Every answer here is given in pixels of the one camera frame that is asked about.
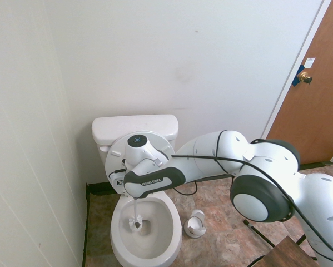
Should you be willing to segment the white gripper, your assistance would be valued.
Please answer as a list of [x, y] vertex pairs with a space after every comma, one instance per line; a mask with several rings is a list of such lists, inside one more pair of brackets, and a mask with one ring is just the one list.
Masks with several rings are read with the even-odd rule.
[[124, 188], [124, 176], [126, 174], [125, 170], [116, 170], [109, 174], [109, 182], [116, 193], [120, 195], [128, 195]]

